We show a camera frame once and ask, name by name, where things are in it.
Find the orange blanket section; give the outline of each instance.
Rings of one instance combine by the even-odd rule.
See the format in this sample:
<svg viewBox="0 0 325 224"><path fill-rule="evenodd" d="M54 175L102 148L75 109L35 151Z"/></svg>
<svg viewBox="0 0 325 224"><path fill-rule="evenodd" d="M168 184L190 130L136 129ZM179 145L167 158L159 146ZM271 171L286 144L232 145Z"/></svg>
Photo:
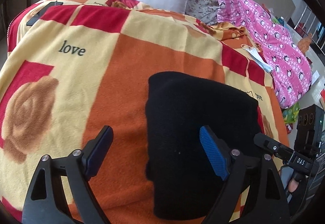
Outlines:
<svg viewBox="0 0 325 224"><path fill-rule="evenodd" d="M241 44L255 46L244 27L209 27L132 0L58 0L64 5L50 8L37 26L26 27L49 1L35 4L10 25L9 58L0 76L0 194L16 218L21 218L40 157L66 156L109 125L114 141L90 186L111 223L202 221L167 221L153 214L153 185L145 177L145 103L148 78L157 72L183 72L245 91L259 102L264 133L288 144L272 77L241 49ZM14 123L17 99L22 105L36 100L46 113L26 108L28 123L21 134ZM35 122L40 124L37 134L27 133ZM63 184L78 219L68 183Z"/></svg>

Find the ribbed blue pad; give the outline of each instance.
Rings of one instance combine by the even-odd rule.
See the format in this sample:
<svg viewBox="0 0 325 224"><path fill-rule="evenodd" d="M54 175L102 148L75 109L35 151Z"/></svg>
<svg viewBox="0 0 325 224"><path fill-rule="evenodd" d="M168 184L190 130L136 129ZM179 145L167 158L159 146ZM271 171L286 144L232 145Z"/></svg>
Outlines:
<svg viewBox="0 0 325 224"><path fill-rule="evenodd" d="M200 142L203 146L203 149L212 165L214 173L217 176L220 176L224 181L229 173L227 171L226 160L219 151L214 140L211 138L209 132L205 127L200 128Z"/></svg>

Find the blue gripper pad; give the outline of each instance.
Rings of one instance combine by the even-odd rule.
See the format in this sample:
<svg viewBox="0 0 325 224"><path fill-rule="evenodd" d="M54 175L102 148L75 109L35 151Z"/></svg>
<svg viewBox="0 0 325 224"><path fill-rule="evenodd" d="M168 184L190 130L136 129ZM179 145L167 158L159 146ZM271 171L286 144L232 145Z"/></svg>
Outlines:
<svg viewBox="0 0 325 224"><path fill-rule="evenodd" d="M213 140L213 137L216 138L216 141L218 140L218 138L209 127L203 126L200 128L199 138L205 154L207 155L210 164L212 165L214 173L217 176L220 176L223 181L225 181L229 175L227 160Z"/></svg>

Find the pink blanket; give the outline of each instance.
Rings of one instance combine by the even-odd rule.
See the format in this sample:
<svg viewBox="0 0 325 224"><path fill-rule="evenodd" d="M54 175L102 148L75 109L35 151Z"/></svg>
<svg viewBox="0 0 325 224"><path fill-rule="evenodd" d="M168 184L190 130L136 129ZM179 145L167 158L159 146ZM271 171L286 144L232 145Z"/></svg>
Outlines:
<svg viewBox="0 0 325 224"><path fill-rule="evenodd" d="M281 108L295 104L311 84L307 59L292 42L289 32L270 20L253 0L218 0L219 22L245 26L253 40L261 45L266 62L273 67L274 91Z"/></svg>

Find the fleece blanket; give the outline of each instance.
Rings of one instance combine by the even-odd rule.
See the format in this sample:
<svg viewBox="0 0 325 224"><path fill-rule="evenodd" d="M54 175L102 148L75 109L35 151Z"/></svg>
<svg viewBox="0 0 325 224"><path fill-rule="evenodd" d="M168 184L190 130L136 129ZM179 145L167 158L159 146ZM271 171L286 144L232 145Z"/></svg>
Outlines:
<svg viewBox="0 0 325 224"><path fill-rule="evenodd" d="M58 0L64 5L26 26L51 1L32 5L11 23L0 72L0 199L18 220L40 157L83 148L107 124L114 141L90 181L104 212L114 224L169 223L153 214L153 186L145 177L145 103L148 78L157 72L245 91L259 102L261 130L288 144L272 77L240 48L254 45L244 27L211 28L134 0ZM63 185L78 218L66 179Z"/></svg>
<svg viewBox="0 0 325 224"><path fill-rule="evenodd" d="M292 42L287 29L273 23L253 0L218 1L218 21L245 26L261 45L266 62L273 67L274 90L281 108L294 105L309 90L312 74L306 57Z"/></svg>

